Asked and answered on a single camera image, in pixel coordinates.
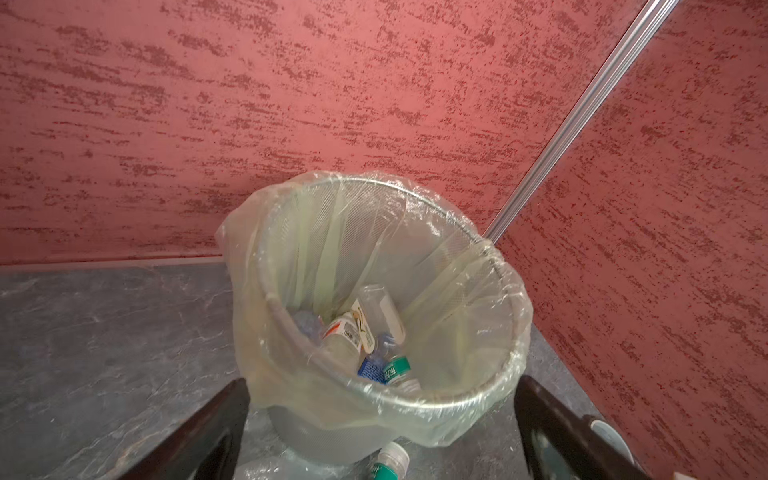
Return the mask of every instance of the trash can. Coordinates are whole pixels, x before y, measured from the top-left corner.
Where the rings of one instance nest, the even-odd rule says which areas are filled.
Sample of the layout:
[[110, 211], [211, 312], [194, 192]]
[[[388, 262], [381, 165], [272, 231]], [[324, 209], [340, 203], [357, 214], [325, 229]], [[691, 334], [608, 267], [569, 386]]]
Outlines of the trash can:
[[[233, 284], [237, 365], [253, 405], [316, 462], [396, 437], [445, 446], [517, 385], [532, 307], [520, 276], [456, 207], [386, 174], [303, 174], [258, 190], [217, 231]], [[291, 313], [329, 322], [385, 285], [422, 391], [340, 373]]]

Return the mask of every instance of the translucent yellow plastic bag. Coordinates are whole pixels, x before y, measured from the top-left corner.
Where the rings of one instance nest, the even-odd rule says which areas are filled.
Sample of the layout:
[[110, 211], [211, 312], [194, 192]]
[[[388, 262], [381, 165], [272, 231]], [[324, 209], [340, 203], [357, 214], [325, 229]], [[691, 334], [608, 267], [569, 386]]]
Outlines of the translucent yellow plastic bag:
[[[251, 195], [217, 239], [234, 289], [237, 364], [258, 408], [285, 407], [323, 431], [370, 427], [388, 432], [381, 442], [443, 446], [525, 369], [532, 307], [522, 279], [456, 207], [406, 179], [303, 174]], [[401, 314], [419, 396], [338, 373], [290, 317], [312, 310], [328, 322], [371, 283]]]

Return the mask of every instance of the barcode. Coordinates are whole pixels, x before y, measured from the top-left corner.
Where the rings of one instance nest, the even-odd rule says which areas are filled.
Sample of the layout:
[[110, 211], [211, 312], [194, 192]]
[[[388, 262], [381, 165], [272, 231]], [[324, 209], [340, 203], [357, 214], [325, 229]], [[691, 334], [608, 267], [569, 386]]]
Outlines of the barcode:
[[355, 345], [360, 344], [360, 333], [354, 323], [344, 322], [344, 336]]

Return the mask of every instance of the gray floor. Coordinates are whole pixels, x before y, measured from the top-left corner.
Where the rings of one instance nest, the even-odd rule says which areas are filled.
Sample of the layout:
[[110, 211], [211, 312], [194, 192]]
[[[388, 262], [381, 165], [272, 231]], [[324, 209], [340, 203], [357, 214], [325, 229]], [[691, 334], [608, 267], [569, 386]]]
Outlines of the gray floor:
[[[0, 276], [0, 478], [119, 476], [238, 377], [231, 302], [220, 264]], [[528, 373], [597, 415], [536, 329]], [[511, 398], [449, 447], [404, 446], [411, 480], [528, 477]], [[240, 463], [284, 449], [251, 412]]]

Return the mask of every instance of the metal corner strip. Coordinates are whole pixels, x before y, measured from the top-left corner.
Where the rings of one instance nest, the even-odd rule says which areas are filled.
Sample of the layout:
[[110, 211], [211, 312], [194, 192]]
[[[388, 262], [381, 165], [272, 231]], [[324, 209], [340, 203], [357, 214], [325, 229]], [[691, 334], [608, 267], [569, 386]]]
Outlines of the metal corner strip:
[[536, 188], [664, 23], [678, 0], [648, 0], [483, 237], [498, 242]]

